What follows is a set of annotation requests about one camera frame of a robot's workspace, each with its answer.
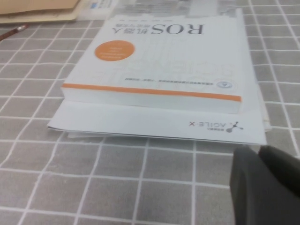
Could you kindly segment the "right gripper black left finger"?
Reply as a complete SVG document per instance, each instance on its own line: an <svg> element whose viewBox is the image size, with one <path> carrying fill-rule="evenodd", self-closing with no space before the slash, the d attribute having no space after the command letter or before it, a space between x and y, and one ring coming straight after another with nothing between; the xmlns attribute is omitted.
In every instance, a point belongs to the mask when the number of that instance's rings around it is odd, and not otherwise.
<svg viewBox="0 0 300 225"><path fill-rule="evenodd" d="M272 204L279 183L258 153L248 146L233 153L230 192L237 225L276 225Z"/></svg>

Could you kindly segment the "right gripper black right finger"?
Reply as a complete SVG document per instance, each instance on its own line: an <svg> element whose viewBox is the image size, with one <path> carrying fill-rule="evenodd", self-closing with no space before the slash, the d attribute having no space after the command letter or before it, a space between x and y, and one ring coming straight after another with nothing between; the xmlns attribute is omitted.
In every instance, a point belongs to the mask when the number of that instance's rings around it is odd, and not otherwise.
<svg viewBox="0 0 300 225"><path fill-rule="evenodd" d="M300 161L292 155L272 147L262 146L258 153L273 177L279 183L275 194L277 225L300 223Z"/></svg>

